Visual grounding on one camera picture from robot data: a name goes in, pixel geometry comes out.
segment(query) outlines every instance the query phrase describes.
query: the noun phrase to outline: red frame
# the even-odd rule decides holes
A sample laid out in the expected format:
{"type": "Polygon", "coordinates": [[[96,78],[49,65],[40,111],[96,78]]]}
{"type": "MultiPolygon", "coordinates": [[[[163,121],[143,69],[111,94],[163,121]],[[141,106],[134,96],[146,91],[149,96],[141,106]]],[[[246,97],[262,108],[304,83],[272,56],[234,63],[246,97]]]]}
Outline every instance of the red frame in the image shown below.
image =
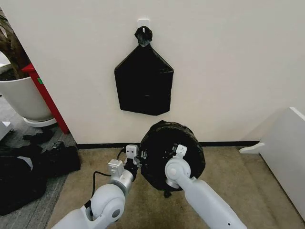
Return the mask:
{"type": "Polygon", "coordinates": [[[70,131],[62,118],[61,114],[59,113],[59,110],[57,109],[55,103],[53,102],[50,94],[48,93],[47,89],[45,88],[44,84],[42,83],[39,75],[37,74],[33,64],[29,64],[25,66],[22,71],[24,73],[28,73],[30,77],[32,78],[34,84],[36,85],[38,91],[42,95],[44,101],[46,102],[47,106],[49,107],[50,111],[52,112],[54,118],[56,119],[59,127],[63,131],[64,134],[68,134],[70,131]]]}

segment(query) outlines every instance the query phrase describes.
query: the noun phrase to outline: plant pot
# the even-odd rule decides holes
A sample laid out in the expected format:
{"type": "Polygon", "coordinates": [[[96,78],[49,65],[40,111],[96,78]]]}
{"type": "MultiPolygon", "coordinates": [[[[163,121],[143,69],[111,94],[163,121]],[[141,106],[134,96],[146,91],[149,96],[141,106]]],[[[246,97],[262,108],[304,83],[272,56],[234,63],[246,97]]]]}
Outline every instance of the plant pot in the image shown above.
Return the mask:
{"type": "MultiPolygon", "coordinates": [[[[9,69],[10,64],[0,67],[0,74],[9,69]]],[[[45,121],[47,125],[56,122],[55,120],[48,122],[53,119],[53,115],[30,77],[0,81],[0,93],[27,124],[38,123],[31,126],[40,127],[46,126],[43,124],[45,121]]]]}

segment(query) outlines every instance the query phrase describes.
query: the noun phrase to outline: beige carpet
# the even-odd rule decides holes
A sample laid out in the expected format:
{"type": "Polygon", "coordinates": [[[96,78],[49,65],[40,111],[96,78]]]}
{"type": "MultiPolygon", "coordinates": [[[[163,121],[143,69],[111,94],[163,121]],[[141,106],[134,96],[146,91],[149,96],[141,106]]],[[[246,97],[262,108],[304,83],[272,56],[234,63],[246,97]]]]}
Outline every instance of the beige carpet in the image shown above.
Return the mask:
{"type": "MultiPolygon", "coordinates": [[[[107,172],[107,163],[120,149],[80,150],[81,170],[69,174],[47,228],[90,199],[92,174],[107,172]]],[[[259,155],[240,155],[235,147],[204,148],[201,175],[250,229],[305,229],[302,218],[259,155]]],[[[97,187],[108,178],[97,175],[97,187]]],[[[183,192],[165,199],[141,176],[126,199],[125,212],[111,229],[206,229],[186,202],[183,192]]]]}

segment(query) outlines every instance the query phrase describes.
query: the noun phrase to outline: black baseboard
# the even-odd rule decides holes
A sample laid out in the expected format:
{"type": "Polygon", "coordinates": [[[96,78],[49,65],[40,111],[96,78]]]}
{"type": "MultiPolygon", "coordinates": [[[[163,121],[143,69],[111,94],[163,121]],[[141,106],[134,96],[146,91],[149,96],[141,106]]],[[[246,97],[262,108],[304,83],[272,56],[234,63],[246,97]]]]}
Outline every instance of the black baseboard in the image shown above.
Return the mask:
{"type": "MultiPolygon", "coordinates": [[[[240,141],[240,142],[200,142],[203,147],[208,146],[254,146],[258,141],[240,141]]],[[[122,148],[126,145],[140,143],[104,143],[104,144],[77,144],[78,149],[100,149],[100,148],[122,148]]]]}

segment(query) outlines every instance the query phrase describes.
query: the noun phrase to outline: black bag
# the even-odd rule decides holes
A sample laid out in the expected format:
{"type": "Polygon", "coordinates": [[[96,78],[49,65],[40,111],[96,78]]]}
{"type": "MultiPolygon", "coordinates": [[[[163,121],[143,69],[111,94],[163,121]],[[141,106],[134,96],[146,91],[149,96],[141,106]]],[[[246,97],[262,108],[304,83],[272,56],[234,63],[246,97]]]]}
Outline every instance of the black bag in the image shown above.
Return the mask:
{"type": "Polygon", "coordinates": [[[59,177],[81,169],[77,148],[65,146],[62,141],[36,157],[34,164],[34,170],[47,178],[59,177]]]}
{"type": "Polygon", "coordinates": [[[0,215],[9,214],[46,190],[46,179],[31,171],[31,167],[15,156],[0,157],[0,215]]]}
{"type": "Polygon", "coordinates": [[[135,36],[139,45],[114,70],[120,108],[163,114],[170,110],[173,68],[151,47],[149,28],[138,28],[135,36]]]}
{"type": "Polygon", "coordinates": [[[160,121],[154,124],[141,141],[141,174],[156,189],[178,191],[166,184],[165,165],[176,154],[173,147],[186,146],[183,159],[191,167],[191,176],[198,178],[205,168],[203,149],[193,132],[179,123],[160,121]]]}

